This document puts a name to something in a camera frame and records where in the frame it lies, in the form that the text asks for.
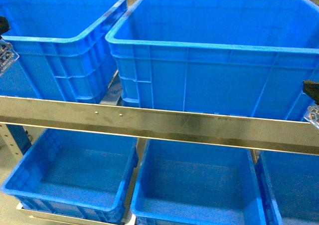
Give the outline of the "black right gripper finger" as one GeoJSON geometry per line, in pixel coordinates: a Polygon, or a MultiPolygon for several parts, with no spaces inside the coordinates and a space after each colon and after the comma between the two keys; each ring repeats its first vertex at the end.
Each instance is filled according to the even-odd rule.
{"type": "Polygon", "coordinates": [[[316,105],[319,104],[319,83],[311,80],[303,81],[303,93],[310,97],[316,105]]]}

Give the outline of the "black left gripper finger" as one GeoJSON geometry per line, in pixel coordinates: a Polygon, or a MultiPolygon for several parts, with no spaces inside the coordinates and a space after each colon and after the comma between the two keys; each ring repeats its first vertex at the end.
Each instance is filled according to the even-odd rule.
{"type": "Polygon", "coordinates": [[[8,20],[4,16],[0,16],[0,35],[8,32],[10,30],[10,26],[8,20]]]}

